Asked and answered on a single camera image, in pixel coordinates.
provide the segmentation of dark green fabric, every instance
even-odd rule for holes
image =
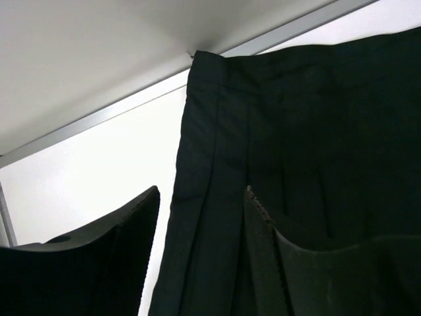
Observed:
[[[158,210],[152,187],[46,244],[0,248],[0,315],[137,316]]]
[[[197,52],[149,315],[232,315],[247,185],[276,225],[285,216],[315,240],[420,234],[420,56],[421,28],[252,57]]]

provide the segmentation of white wall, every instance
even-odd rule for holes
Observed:
[[[421,26],[421,0],[380,0],[271,50],[333,44]],[[19,244],[44,242],[123,205],[156,184],[162,194],[140,315],[161,262],[185,89],[0,170]]]

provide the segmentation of black curtain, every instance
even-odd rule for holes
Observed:
[[[420,57],[421,28],[252,57],[198,51],[149,315],[262,315],[248,185],[279,231],[293,221],[313,243],[420,235]],[[402,291],[421,301],[421,268],[407,268]],[[373,306],[361,315],[389,315]],[[305,316],[348,315],[338,311]]]

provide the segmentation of white ceiling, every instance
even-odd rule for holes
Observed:
[[[0,1],[0,154],[330,2]]]

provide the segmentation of dark fabric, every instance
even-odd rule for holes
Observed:
[[[261,300],[255,315],[420,314],[421,235],[379,236],[348,246],[334,239],[314,242],[311,232],[284,215],[275,229],[250,190],[244,212]],[[280,293],[278,280],[287,284],[287,296]]]
[[[46,244],[0,248],[0,315],[137,315],[158,210],[152,187]]]
[[[244,199],[245,235],[259,316],[292,316],[274,223],[257,197],[247,189]]]
[[[313,243],[420,234],[419,56],[421,28],[252,57],[197,52],[149,315],[232,314],[248,184],[276,226],[286,216]]]

